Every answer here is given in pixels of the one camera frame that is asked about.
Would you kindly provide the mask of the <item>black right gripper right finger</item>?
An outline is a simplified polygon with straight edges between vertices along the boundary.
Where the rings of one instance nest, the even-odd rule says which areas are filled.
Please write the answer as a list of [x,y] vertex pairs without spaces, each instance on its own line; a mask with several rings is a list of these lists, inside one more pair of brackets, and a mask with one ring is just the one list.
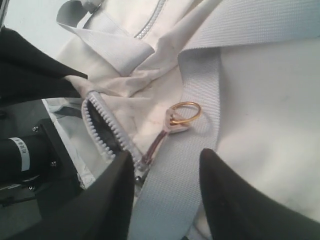
[[320,224],[259,192],[212,149],[199,157],[205,216],[215,240],[318,240]]

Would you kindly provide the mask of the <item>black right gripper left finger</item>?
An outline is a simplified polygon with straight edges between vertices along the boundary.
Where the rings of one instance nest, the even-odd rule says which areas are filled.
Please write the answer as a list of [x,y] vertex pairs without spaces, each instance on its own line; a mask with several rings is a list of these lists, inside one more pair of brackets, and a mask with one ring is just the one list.
[[124,151],[78,197],[11,239],[126,240],[134,194],[134,164]]

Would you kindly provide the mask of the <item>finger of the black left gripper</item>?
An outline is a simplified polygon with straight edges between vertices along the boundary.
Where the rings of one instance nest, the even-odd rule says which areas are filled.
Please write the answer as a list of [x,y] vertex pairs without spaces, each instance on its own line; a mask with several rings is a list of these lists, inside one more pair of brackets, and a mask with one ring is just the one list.
[[88,75],[77,71],[48,56],[10,28],[0,31],[0,78],[2,81],[34,77],[62,80],[67,76],[88,79]]

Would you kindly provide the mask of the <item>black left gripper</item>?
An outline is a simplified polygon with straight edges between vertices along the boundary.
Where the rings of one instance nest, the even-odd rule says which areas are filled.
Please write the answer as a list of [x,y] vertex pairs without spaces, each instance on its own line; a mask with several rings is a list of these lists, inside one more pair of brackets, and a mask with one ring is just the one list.
[[[63,78],[0,82],[0,106],[40,99],[79,98]],[[28,187],[41,206],[60,208],[82,191],[71,157],[50,119],[41,119],[32,134],[0,141],[0,189]]]

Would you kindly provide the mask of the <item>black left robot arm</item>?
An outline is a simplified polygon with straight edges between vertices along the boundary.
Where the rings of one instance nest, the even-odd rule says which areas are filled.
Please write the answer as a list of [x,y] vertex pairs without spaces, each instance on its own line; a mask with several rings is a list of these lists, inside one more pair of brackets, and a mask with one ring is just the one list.
[[[67,76],[86,75],[46,55],[9,28],[0,32],[0,104],[78,97]],[[0,185],[35,190],[43,205],[64,205],[81,192],[77,171],[54,124],[41,119],[27,136],[0,141]]]

